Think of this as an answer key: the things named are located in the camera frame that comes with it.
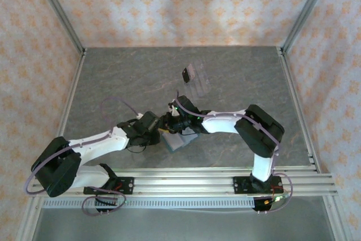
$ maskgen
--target metal profile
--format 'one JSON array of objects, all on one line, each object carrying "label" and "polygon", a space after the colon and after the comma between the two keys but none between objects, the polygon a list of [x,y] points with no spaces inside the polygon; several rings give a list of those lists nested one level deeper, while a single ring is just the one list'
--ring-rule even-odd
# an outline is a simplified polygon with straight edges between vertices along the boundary
[{"label": "metal profile", "polygon": [[45,199],[42,197],[31,197],[29,199],[23,220],[17,231],[16,241],[29,241],[33,239],[44,201]]},{"label": "metal profile", "polygon": [[73,98],[74,98],[75,91],[76,91],[76,88],[77,88],[77,85],[78,85],[80,72],[81,72],[81,69],[83,67],[84,59],[85,59],[85,56],[86,56],[86,50],[87,49],[84,49],[84,52],[82,53],[82,55],[80,57],[80,60],[79,60],[79,62],[77,64],[76,71],[75,71],[75,74],[74,74],[74,77],[73,77],[73,80],[72,80],[71,89],[70,89],[70,92],[69,92],[68,97],[67,97],[67,103],[65,105],[64,112],[63,112],[63,114],[61,116],[57,136],[61,136],[61,135],[64,134],[65,126],[67,124],[68,116],[69,116],[69,113],[70,113],[70,108],[72,106]]},{"label": "metal profile", "polygon": [[292,46],[297,35],[301,31],[303,25],[305,24],[307,18],[311,14],[312,9],[316,5],[317,0],[307,0],[300,15],[298,16],[295,24],[293,25],[290,34],[286,38],[286,41],[282,47],[282,53],[287,53],[290,47]]},{"label": "metal profile", "polygon": [[[118,176],[135,177],[132,196],[137,197],[217,197],[236,198],[234,194],[232,178],[234,176],[249,176],[247,170],[236,168],[203,170],[194,169],[147,169],[147,170],[123,170],[115,172]],[[293,183],[294,196],[333,196],[337,195],[336,187],[331,174],[319,174],[315,171],[287,171],[287,175]],[[282,178],[283,186],[290,190],[290,184],[286,178]],[[40,184],[36,184],[33,189],[38,190]],[[247,195],[248,197],[266,195]],[[58,198],[84,197],[83,189],[70,189]]]},{"label": "metal profile", "polygon": [[280,58],[280,61],[281,61],[282,67],[283,67],[283,71],[284,71],[284,74],[285,74],[285,77],[286,77],[286,80],[287,80],[287,83],[289,86],[289,90],[291,92],[293,103],[296,108],[298,120],[301,124],[301,129],[303,132],[303,136],[305,138],[307,150],[309,152],[310,162],[312,163],[312,161],[313,161],[313,163],[316,166],[317,171],[321,172],[320,162],[319,162],[318,156],[315,152],[315,147],[314,147],[312,139],[311,139],[311,134],[310,134],[309,128],[307,126],[305,117],[303,115],[300,98],[298,97],[294,79],[293,79],[293,76],[289,69],[289,65],[288,65],[288,61],[287,61],[287,54],[282,54],[281,49],[279,47],[278,47],[278,53],[279,53],[279,58]]},{"label": "metal profile", "polygon": [[353,240],[339,196],[324,196],[323,202],[327,211],[335,240]]},{"label": "metal profile", "polygon": [[66,13],[64,12],[63,8],[60,5],[59,0],[48,0],[49,4],[55,11],[56,15],[58,16],[61,24],[65,28],[65,31],[68,33],[70,39],[72,40],[75,48],[78,50],[79,53],[83,52],[83,46],[76,34],[75,30],[73,29]]}]

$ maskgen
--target patterned wallpaper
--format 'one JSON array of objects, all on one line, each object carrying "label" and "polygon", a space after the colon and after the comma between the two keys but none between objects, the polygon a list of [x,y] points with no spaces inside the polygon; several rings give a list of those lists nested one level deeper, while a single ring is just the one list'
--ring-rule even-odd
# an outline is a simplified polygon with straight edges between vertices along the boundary
[{"label": "patterned wallpaper", "polygon": [[85,47],[283,45],[306,0],[60,0]]},{"label": "patterned wallpaper", "polygon": [[361,240],[361,0],[319,0],[289,61],[322,167]]},{"label": "patterned wallpaper", "polygon": [[0,0],[1,240],[15,240],[22,186],[56,136],[79,57],[47,0]]}]

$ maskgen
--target cable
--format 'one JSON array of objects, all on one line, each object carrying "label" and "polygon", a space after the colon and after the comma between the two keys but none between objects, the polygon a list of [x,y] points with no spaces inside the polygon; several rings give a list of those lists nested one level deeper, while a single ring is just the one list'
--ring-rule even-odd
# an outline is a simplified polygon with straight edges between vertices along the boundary
[{"label": "cable", "polygon": [[130,151],[129,149],[128,149],[128,147],[126,148],[129,152],[132,152],[132,153],[134,153],[134,154],[140,154],[141,152],[144,152],[144,150],[147,148],[147,146],[145,146],[140,152],[134,152],[134,151]]},{"label": "cable", "polygon": [[73,149],[73,148],[77,148],[77,147],[81,147],[81,146],[85,146],[85,145],[88,145],[88,144],[93,144],[93,143],[96,143],[96,142],[100,142],[100,141],[103,141],[107,138],[109,138],[111,136],[111,134],[113,133],[113,128],[109,131],[108,134],[106,134],[105,136],[101,137],[101,138],[98,138],[98,139],[93,139],[91,141],[86,141],[86,142],[83,142],[82,144],[78,143],[78,144],[74,144],[74,145],[71,145],[71,146],[68,146],[68,147],[65,147],[63,148],[62,150],[58,151],[58,152],[55,152],[54,154],[52,154],[51,156],[49,156],[47,159],[45,159],[43,162],[41,162],[39,164],[39,166],[37,166],[30,174],[29,178],[25,181],[25,184],[24,184],[24,187],[23,187],[23,190],[26,194],[28,195],[36,195],[36,194],[39,194],[39,193],[42,193],[45,191],[45,189],[42,189],[42,190],[39,190],[39,191],[34,191],[34,192],[31,192],[28,190],[28,186],[31,182],[31,180],[35,177],[35,175],[39,172],[39,170],[41,170],[49,161],[51,161],[52,159],[58,157],[59,155],[65,153],[66,151],[70,150],[70,149]]},{"label": "cable", "polygon": [[[98,187],[94,187],[94,186],[90,186],[89,188],[93,189],[93,190],[98,190],[98,191],[101,191],[101,192],[107,192],[107,193],[114,193],[114,194],[117,194],[117,195],[121,195],[123,198],[124,198],[124,201],[118,205],[116,208],[112,209],[112,210],[108,210],[107,211],[107,214],[110,214],[110,213],[113,213],[117,210],[119,210],[125,203],[126,203],[126,196],[122,193],[122,192],[119,192],[119,191],[113,191],[113,190],[107,190],[107,189],[100,189]],[[87,200],[90,200],[90,199],[103,199],[103,200],[111,200],[111,199],[115,199],[115,198],[109,198],[109,197],[103,197],[103,196],[90,196],[88,198],[86,198],[83,203],[81,204],[81,210],[83,211],[84,214],[86,214],[87,216],[90,216],[90,217],[97,217],[97,216],[101,216],[103,214],[103,212],[100,212],[100,213],[89,213],[88,211],[86,211],[86,209],[84,208],[84,205],[86,203]]]},{"label": "cable", "polygon": [[[253,120],[252,118],[250,118],[250,117],[248,117],[248,116],[246,116],[246,115],[240,114],[240,113],[218,113],[218,114],[209,114],[209,115],[202,115],[202,114],[194,113],[194,112],[191,112],[191,111],[189,111],[188,109],[186,109],[184,106],[182,106],[182,104],[179,102],[178,98],[179,98],[179,91],[177,90],[177,96],[175,97],[175,101],[176,101],[176,103],[178,104],[178,106],[179,106],[182,110],[184,110],[185,112],[187,112],[188,114],[194,115],[194,116],[196,116],[196,117],[201,117],[201,118],[217,118],[217,116],[236,116],[236,117],[245,118],[246,120],[250,121],[257,129],[260,129],[262,132],[264,132],[264,133],[276,144],[276,148],[275,148],[274,154],[275,154],[276,156],[278,156],[279,151],[281,150],[280,142],[279,142],[273,135],[271,135],[261,124],[259,124],[258,122],[256,122],[256,121]],[[275,210],[272,210],[272,211],[265,211],[265,212],[263,212],[263,213],[272,213],[272,212],[281,210],[282,208],[284,208],[284,207],[289,203],[289,201],[291,200],[292,195],[293,195],[293,184],[292,184],[291,179],[290,179],[286,174],[284,174],[284,173],[274,173],[274,171],[275,171],[274,165],[275,165],[275,158],[274,158],[273,161],[272,161],[271,174],[273,174],[274,176],[284,176],[284,177],[287,178],[287,180],[289,181],[289,184],[290,184],[289,198],[288,198],[288,200],[286,201],[286,203],[283,204],[281,207],[279,207],[279,208],[277,208],[277,209],[275,209]]]},{"label": "cable", "polygon": [[130,110],[132,110],[136,115],[138,115],[138,111],[136,111],[126,100],[124,100],[121,97],[107,97],[105,98],[101,103],[100,103],[100,112],[102,113],[103,118],[108,122],[111,123],[111,120],[109,120],[106,115],[104,114],[104,102],[108,101],[108,100],[116,100],[116,101],[120,101],[122,102],[124,105],[126,105],[127,107],[129,107]]},{"label": "cable", "polygon": [[256,128],[259,128],[262,132],[264,132],[278,147],[277,150],[275,150],[275,152],[278,152],[281,148],[279,141],[270,134],[270,132],[268,132],[262,125],[260,125],[258,122],[256,122],[255,120],[253,120],[252,118],[240,114],[240,113],[228,113],[228,112],[222,112],[222,113],[218,113],[218,114],[209,114],[209,115],[203,115],[203,114],[198,114],[198,113],[194,113],[192,111],[189,111],[188,109],[186,109],[185,107],[182,106],[182,104],[178,101],[178,97],[179,97],[179,91],[177,90],[177,97],[175,98],[176,103],[179,105],[179,107],[184,110],[185,112],[187,112],[190,115],[194,115],[196,117],[201,117],[201,118],[217,118],[221,117],[221,116],[235,116],[235,117],[241,117],[244,118],[248,121],[250,121],[252,124],[255,125]]},{"label": "cable", "polygon": [[[137,116],[138,116],[138,113],[137,111],[130,105],[128,104],[125,100],[123,100],[122,98],[118,98],[118,97],[108,97],[108,98],[105,98],[105,100],[103,100],[100,104],[100,110],[102,112],[102,115],[104,117],[105,120],[107,120],[107,118],[104,116],[103,114],[103,103],[106,101],[106,100],[110,100],[110,99],[113,99],[113,100],[120,100],[123,104],[125,104],[126,106],[128,106]],[[31,180],[35,177],[35,175],[48,163],[50,162],[52,159],[58,157],[59,155],[65,153],[66,151],[70,150],[70,149],[73,149],[73,148],[77,148],[77,147],[82,147],[82,146],[86,146],[88,144],[93,144],[93,143],[97,143],[97,142],[101,142],[107,138],[109,138],[112,133],[113,133],[113,129],[114,127],[111,127],[110,131],[108,134],[106,134],[105,136],[101,137],[101,138],[98,138],[98,139],[93,139],[93,140],[90,140],[90,141],[86,141],[86,142],[83,142],[83,143],[78,143],[78,144],[74,144],[74,145],[71,145],[71,146],[68,146],[68,147],[65,147],[63,148],[62,150],[58,151],[58,152],[55,152],[54,154],[52,154],[51,156],[49,156],[48,158],[46,158],[43,162],[41,162],[37,167],[34,168],[34,170],[31,172],[30,176],[28,177],[28,179],[25,181],[24,183],[24,186],[23,186],[23,191],[28,194],[28,195],[36,195],[36,194],[39,194],[39,193],[43,193],[45,192],[45,189],[41,189],[41,190],[38,190],[38,191],[29,191],[28,190],[28,187],[29,187],[29,184],[31,182]],[[100,189],[100,188],[97,188],[97,187],[90,187],[91,189],[93,190],[98,190],[98,191],[102,191],[102,192],[107,192],[107,193],[114,193],[114,194],[118,194],[118,195],[121,195],[124,197],[124,201],[122,204],[120,204],[118,207],[116,207],[115,209],[111,210],[110,212],[108,213],[111,213],[111,212],[114,212],[116,210],[118,210],[120,207],[122,207],[125,202],[126,202],[126,197],[123,193],[119,192],[119,191],[113,191],[113,190],[105,190],[105,189]],[[83,203],[82,203],[82,210],[83,210],[83,213],[88,215],[88,216],[98,216],[98,215],[101,215],[102,213],[100,214],[91,214],[87,211],[85,211],[84,209],[84,205],[85,205],[85,202],[89,199],[109,199],[108,197],[101,197],[101,196],[91,196],[91,197],[88,197],[86,198]]]}]

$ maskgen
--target black bracket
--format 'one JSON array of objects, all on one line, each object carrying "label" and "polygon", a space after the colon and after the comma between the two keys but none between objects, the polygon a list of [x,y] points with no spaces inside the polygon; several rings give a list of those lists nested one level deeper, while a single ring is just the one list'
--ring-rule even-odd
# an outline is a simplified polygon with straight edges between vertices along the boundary
[{"label": "black bracket", "polygon": [[[132,195],[134,189],[134,177],[117,177],[114,180],[114,185],[111,188],[107,188],[108,190],[113,190],[117,192],[121,192],[124,195]],[[84,187],[83,193],[85,195],[111,195],[114,193],[102,192],[98,190],[91,189],[90,187]]]},{"label": "black bracket", "polygon": [[282,179],[279,176],[271,176],[266,182],[260,186],[252,180],[252,176],[236,176],[233,177],[233,188],[235,194],[283,194]]}]

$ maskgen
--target metal grate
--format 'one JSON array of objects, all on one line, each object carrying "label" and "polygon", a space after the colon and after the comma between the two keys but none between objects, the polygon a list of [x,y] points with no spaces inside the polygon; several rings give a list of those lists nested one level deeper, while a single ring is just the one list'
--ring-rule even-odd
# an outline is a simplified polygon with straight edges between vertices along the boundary
[{"label": "metal grate", "polygon": [[[43,208],[81,208],[85,198],[48,198],[45,199]],[[119,199],[110,200],[110,203],[117,203]],[[96,203],[94,199],[88,200],[85,207],[106,207]],[[232,197],[232,198],[128,198],[122,208],[144,208],[144,209],[202,209],[202,208],[252,208],[253,198]]]}]

